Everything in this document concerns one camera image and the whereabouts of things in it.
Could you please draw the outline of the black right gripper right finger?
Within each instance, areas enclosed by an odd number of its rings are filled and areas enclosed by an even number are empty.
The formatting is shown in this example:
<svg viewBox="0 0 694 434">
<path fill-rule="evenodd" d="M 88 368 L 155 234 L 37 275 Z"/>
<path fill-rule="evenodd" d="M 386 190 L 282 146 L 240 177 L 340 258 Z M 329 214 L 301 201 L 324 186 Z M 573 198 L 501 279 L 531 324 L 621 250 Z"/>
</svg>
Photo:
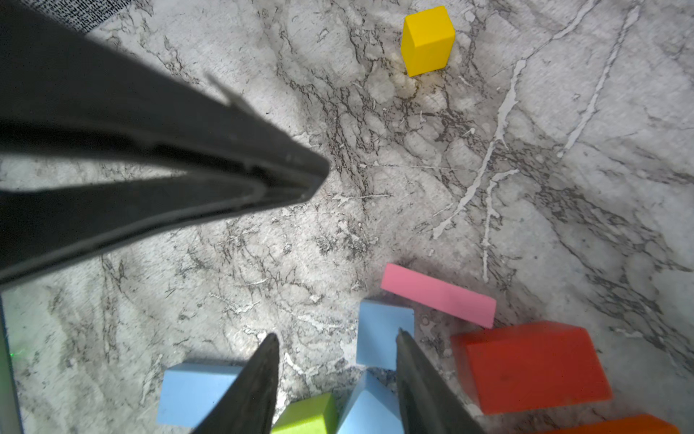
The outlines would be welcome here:
<svg viewBox="0 0 694 434">
<path fill-rule="evenodd" d="M 397 395 L 404 432 L 484 434 L 412 335 L 401 329 L 396 342 Z"/>
</svg>

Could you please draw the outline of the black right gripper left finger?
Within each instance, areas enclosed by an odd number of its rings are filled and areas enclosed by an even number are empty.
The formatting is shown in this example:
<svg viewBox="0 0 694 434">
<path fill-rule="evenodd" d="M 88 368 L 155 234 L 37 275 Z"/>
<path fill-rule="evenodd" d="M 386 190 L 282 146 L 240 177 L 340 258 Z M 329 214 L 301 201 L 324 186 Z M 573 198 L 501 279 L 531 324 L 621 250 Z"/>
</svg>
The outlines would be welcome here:
<svg viewBox="0 0 694 434">
<path fill-rule="evenodd" d="M 277 405 L 279 340 L 268 334 L 193 433 L 270 433 Z"/>
</svg>

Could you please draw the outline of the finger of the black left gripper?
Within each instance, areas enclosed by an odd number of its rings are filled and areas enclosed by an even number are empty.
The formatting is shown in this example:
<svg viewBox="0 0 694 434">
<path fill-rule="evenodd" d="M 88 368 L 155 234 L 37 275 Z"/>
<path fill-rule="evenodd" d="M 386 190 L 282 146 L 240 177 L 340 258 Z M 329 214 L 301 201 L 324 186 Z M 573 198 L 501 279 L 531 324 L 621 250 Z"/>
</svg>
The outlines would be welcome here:
<svg viewBox="0 0 694 434">
<path fill-rule="evenodd" d="M 328 161 L 16 1 L 1 5 L 1 151 L 177 169 L 229 183 L 321 184 Z"/>
<path fill-rule="evenodd" d="M 317 178 L 183 175 L 1 193 L 1 285 L 11 288 L 143 238 L 299 204 Z"/>
</svg>

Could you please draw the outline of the light blue cube block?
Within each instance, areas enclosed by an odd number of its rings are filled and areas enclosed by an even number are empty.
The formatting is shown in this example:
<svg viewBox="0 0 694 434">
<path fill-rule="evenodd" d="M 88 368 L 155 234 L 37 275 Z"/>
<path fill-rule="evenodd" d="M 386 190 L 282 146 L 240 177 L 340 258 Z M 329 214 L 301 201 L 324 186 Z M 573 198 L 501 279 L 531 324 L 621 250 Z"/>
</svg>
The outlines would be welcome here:
<svg viewBox="0 0 694 434">
<path fill-rule="evenodd" d="M 395 371 L 400 330 L 415 335 L 415 311 L 374 300 L 360 304 L 356 363 Z"/>
<path fill-rule="evenodd" d="M 364 372 L 354 387 L 337 428 L 338 434 L 403 434 L 397 395 Z"/>
<path fill-rule="evenodd" d="M 242 371 L 236 365 L 179 363 L 164 372 L 157 423 L 196 428 Z"/>
</svg>

